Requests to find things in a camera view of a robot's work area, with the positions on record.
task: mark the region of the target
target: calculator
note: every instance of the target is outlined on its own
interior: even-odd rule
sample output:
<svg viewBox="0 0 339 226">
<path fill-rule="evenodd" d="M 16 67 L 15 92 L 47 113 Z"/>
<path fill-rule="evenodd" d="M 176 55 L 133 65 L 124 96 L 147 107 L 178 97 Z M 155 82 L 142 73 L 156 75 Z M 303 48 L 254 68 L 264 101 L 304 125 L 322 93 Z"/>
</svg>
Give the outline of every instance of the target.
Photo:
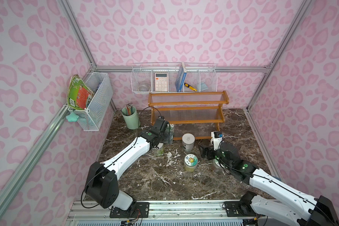
<svg viewBox="0 0 339 226">
<path fill-rule="evenodd" d="M 168 92 L 168 73 L 155 73 L 155 91 Z"/>
</svg>

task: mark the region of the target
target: ventilation grille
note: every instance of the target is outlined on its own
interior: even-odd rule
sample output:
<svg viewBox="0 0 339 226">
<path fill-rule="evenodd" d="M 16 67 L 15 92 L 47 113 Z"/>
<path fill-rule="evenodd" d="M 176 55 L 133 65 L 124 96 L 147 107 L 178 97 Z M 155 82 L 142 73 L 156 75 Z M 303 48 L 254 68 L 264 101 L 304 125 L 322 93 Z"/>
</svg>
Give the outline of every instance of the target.
<svg viewBox="0 0 339 226">
<path fill-rule="evenodd" d="M 119 226 L 121 221 L 80 221 L 77 226 Z M 143 220 L 134 226 L 243 226 L 242 219 L 231 220 Z"/>
</svg>

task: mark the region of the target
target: white wire basket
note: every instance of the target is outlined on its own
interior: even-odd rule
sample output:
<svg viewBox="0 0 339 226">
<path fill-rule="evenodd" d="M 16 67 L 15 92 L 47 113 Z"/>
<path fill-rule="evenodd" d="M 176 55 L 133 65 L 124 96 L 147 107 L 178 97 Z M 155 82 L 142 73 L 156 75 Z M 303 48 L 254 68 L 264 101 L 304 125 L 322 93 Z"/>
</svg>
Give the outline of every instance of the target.
<svg viewBox="0 0 339 226">
<path fill-rule="evenodd" d="M 78 123 L 84 131 L 99 131 L 113 96 L 111 81 L 107 73 L 93 72 L 85 84 L 93 91 L 98 88 L 93 99 L 85 110 L 70 109 L 69 111 L 79 116 Z"/>
<path fill-rule="evenodd" d="M 176 79 L 181 63 L 135 63 L 132 64 L 131 84 L 134 93 L 178 93 Z M 217 92 L 216 64 L 185 63 L 187 75 L 185 82 L 197 89 L 197 92 Z M 168 92 L 155 90 L 155 73 L 168 73 Z M 148 87 L 140 91 L 139 87 Z M 194 92 L 182 85 L 181 93 Z"/>
</svg>

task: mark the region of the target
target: green pencil cup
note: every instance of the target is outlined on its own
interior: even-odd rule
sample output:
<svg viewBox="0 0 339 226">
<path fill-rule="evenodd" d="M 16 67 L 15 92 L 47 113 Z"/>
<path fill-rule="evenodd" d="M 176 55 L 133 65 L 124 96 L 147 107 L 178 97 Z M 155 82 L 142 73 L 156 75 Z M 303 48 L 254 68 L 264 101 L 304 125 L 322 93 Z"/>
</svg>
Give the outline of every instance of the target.
<svg viewBox="0 0 339 226">
<path fill-rule="evenodd" d="M 137 109 L 134 106 L 131 107 L 131 111 L 133 114 L 128 115 L 127 108 L 122 108 L 122 116 L 128 129 L 137 129 L 140 126 L 140 118 L 138 117 Z"/>
</svg>

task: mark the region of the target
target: wooden shelf rack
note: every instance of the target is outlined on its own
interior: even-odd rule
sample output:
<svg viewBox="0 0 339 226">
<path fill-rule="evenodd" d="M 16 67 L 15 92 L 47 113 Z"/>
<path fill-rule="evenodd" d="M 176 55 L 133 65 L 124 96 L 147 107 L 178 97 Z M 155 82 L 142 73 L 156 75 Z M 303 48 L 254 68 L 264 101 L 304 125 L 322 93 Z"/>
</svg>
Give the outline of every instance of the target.
<svg viewBox="0 0 339 226">
<path fill-rule="evenodd" d="M 175 127 L 174 140 L 182 139 L 189 128 L 186 124 L 207 123 L 215 126 L 213 129 L 220 130 L 220 123 L 225 121 L 222 105 L 228 104 L 229 98 L 226 91 L 204 93 L 149 93 L 148 106 L 156 107 L 165 120 L 171 124 L 182 125 L 182 129 Z M 158 118 L 159 113 L 152 109 L 151 124 Z M 195 134 L 196 139 L 210 139 L 211 134 Z"/>
</svg>

